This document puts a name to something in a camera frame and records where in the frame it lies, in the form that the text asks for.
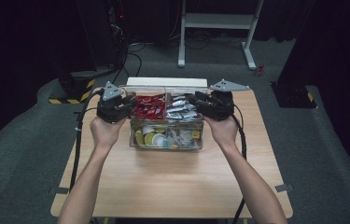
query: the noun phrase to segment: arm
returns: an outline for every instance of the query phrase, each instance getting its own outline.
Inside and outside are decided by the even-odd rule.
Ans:
[[[110,124],[96,117],[91,122],[94,150],[63,204],[58,223],[89,223],[96,203],[105,159],[119,138],[125,119]]]
[[[256,222],[287,223],[282,206],[273,191],[242,157],[235,145],[238,127],[233,118],[214,121],[205,117],[204,120],[211,127],[213,138],[223,151],[244,195],[247,208]]]

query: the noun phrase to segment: hand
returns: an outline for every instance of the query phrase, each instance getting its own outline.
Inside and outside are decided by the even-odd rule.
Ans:
[[[203,119],[209,124],[210,128],[212,129],[213,138],[221,148],[235,146],[238,126],[232,117],[221,121],[216,121],[208,117],[203,117]]]
[[[91,132],[96,148],[110,151],[112,146],[119,139],[119,129],[126,119],[122,119],[115,124],[107,123],[99,117],[91,121]]]

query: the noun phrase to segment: gray carpet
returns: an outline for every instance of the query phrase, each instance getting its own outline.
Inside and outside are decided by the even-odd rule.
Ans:
[[[203,43],[188,41],[190,47]],[[289,223],[350,223],[350,159],[333,131],[316,87],[308,87],[317,109],[278,106],[270,82],[277,81],[294,41],[253,41],[251,50],[265,75],[255,77],[245,57],[232,44],[211,43],[186,49],[186,67],[177,67],[178,48],[135,45],[130,48],[143,62],[140,77],[201,77],[208,84],[225,78],[248,85],[257,96],[268,135],[285,183],[294,216]],[[126,69],[134,76],[139,60],[129,55]],[[115,74],[100,77],[101,87]],[[115,84],[125,84],[119,74]],[[76,139],[76,118],[82,105],[50,105],[56,80],[43,86],[37,104],[0,132],[0,223],[55,223],[50,214],[64,166]]]

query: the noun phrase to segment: clear plastic box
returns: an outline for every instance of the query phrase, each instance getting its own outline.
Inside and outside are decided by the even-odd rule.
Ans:
[[[173,106],[181,100],[184,94],[196,91],[207,91],[207,88],[192,87],[140,87],[122,86],[127,95],[138,97],[161,96],[164,101],[164,111],[158,119],[145,119],[132,114],[130,146],[141,148],[162,149],[201,149],[203,147],[203,118],[197,114],[192,105]],[[183,106],[181,111],[169,113],[169,110]]]

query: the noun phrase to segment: black wire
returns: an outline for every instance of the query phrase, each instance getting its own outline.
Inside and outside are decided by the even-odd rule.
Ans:
[[[191,36],[191,38],[192,38],[194,41],[197,41],[197,42],[205,42],[205,44],[204,44],[203,46],[199,47],[199,48],[194,48],[194,47],[191,47],[191,46],[185,44],[185,46],[186,46],[187,48],[189,48],[189,49],[204,49],[204,48],[206,48],[206,47],[209,45],[209,43],[210,43],[210,38],[209,38],[208,35],[191,35],[191,34],[189,34],[189,35]]]
[[[129,77],[129,72],[128,72],[128,70],[126,70],[125,66],[124,66],[124,72],[125,72],[126,76]]]
[[[235,217],[233,218],[232,224],[236,224],[236,222],[239,219],[239,216],[241,215],[242,209],[244,209],[245,206],[245,198],[242,198],[241,203],[239,204],[238,210],[236,210]]]
[[[174,29],[172,30],[172,32],[168,36],[169,39],[175,33],[175,30],[177,28],[177,24],[180,23],[180,26],[181,26],[181,17],[180,17],[180,15],[182,14],[182,7],[180,6],[180,2],[181,1],[177,1],[177,11],[176,11],[176,15],[175,15],[175,25],[174,25]]]
[[[215,39],[210,39],[210,43],[212,44],[235,44],[238,42],[242,41],[242,38],[235,39],[235,38],[230,38],[229,40],[215,40]]]
[[[135,52],[137,52],[137,51],[140,51],[140,50],[142,50],[142,49],[145,49],[146,48],[146,42],[144,41],[144,42],[142,42],[142,43],[140,43],[140,44],[143,44],[143,47],[142,48],[140,48],[140,49],[136,49],[136,50],[130,50],[129,52],[130,53],[135,53]],[[133,46],[136,46],[136,45],[139,45],[139,44],[131,44],[130,45],[130,47],[133,47]]]
[[[82,132],[82,120],[84,120],[85,113],[87,112],[87,107],[88,104],[90,103],[90,100],[93,96],[97,94],[102,94],[104,91],[103,88],[100,90],[93,92],[91,96],[87,98],[87,100],[84,102],[84,106],[82,107],[82,110],[78,116],[78,125],[76,128],[77,131],[77,138],[76,138],[76,155],[75,155],[75,161],[73,163],[73,171],[72,171],[72,176],[70,178],[70,188],[69,192],[72,190],[73,186],[76,183],[76,177],[77,177],[77,169],[78,169],[78,162],[79,162],[79,154],[80,154],[80,149],[81,149],[81,132]]]
[[[238,109],[238,112],[241,115],[242,128],[244,128],[244,116],[242,115],[242,112],[239,109],[239,107],[237,105],[234,105],[234,106]]]
[[[139,59],[139,62],[140,62],[139,68],[137,69],[136,75],[134,75],[135,77],[137,77],[139,75],[140,68],[142,67],[142,59],[137,54],[134,54],[134,53],[129,53],[129,54],[131,54],[131,55],[133,55],[133,56],[135,56],[136,58]]]
[[[234,105],[238,111],[239,114],[241,115],[241,123],[239,123],[239,120],[232,114],[231,117],[235,120],[236,125],[238,126],[239,134],[241,135],[241,142],[242,142],[242,156],[247,160],[247,147],[246,147],[246,140],[245,140],[245,132],[244,132],[244,116],[242,115],[241,110],[237,105]],[[236,222],[239,219],[239,216],[241,215],[242,210],[244,209],[245,206],[245,198],[242,198],[241,203],[239,204],[238,210],[236,211],[235,217],[233,218],[232,224],[236,224]]]
[[[121,73],[122,68],[123,68],[123,65],[121,66],[121,68],[119,69],[119,71],[116,73],[116,76],[114,77],[114,79],[113,79],[113,81],[112,81],[111,83],[114,84],[114,82],[116,81],[117,77],[119,76],[119,73]]]
[[[98,107],[92,107],[92,108],[89,108],[88,110],[86,110],[85,112],[87,111],[90,111],[90,110],[93,110],[93,109],[97,109]]]

